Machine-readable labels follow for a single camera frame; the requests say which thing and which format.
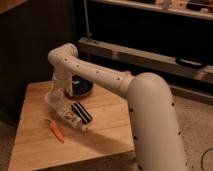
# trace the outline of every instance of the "tiled floor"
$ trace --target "tiled floor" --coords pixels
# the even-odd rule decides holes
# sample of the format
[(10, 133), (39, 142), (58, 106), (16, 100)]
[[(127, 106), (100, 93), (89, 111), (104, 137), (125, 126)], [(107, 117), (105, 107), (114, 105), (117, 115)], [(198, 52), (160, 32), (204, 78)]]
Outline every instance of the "tiled floor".
[(0, 122), (0, 171), (7, 171), (16, 129)]
[[(201, 171), (200, 160), (203, 152), (213, 147), (213, 105), (175, 97), (175, 105), (182, 130), (189, 171)], [(0, 171), (6, 171), (15, 128), (0, 122)], [(115, 155), (60, 166), (46, 171), (136, 171), (134, 152)], [(213, 151), (204, 158), (204, 170), (213, 170)]]

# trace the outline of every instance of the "robot arm segment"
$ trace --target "robot arm segment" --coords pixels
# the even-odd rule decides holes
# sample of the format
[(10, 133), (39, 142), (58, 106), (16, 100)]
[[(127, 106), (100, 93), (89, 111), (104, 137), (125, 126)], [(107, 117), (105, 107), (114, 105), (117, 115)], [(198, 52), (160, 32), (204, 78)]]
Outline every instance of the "robot arm segment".
[(142, 73), (130, 83), (127, 102), (139, 170), (188, 171), (168, 84), (156, 74)]
[(68, 86), (70, 76), (76, 74), (126, 98), (128, 86), (134, 78), (131, 74), (79, 60), (74, 58), (68, 49), (69, 44), (65, 44), (52, 50), (48, 55), (50, 63), (55, 68), (56, 85)]

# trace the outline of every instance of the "wooden table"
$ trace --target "wooden table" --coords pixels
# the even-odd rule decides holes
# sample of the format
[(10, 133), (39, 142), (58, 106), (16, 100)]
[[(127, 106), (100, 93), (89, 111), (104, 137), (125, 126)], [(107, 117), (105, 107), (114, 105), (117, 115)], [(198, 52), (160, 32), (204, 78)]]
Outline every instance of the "wooden table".
[(27, 0), (1, 0), (0, 14), (7, 12), (25, 2), (27, 2)]
[[(51, 82), (30, 84), (26, 91), (9, 171), (49, 168), (133, 150), (126, 101), (94, 85), (92, 92), (78, 99), (93, 121), (88, 132), (73, 130), (45, 104)], [(73, 101), (65, 99), (66, 104)], [(45, 118), (57, 119), (65, 143), (50, 131)]]

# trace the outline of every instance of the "carrot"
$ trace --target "carrot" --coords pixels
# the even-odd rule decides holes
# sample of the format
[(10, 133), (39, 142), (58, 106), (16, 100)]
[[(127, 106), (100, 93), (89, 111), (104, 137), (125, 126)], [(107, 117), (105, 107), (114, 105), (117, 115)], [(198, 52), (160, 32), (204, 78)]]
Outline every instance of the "carrot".
[(64, 143), (64, 135), (62, 134), (61, 130), (59, 129), (57, 123), (54, 120), (50, 120), (50, 129), (56, 136), (56, 138)]

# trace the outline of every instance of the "wall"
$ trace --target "wall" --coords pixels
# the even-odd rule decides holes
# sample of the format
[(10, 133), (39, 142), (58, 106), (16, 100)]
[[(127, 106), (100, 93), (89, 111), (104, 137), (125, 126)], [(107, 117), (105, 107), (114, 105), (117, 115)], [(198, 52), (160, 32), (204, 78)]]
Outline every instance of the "wall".
[(72, 0), (30, 0), (0, 15), (0, 120), (18, 122), (27, 84), (51, 79), (48, 52), (77, 40)]

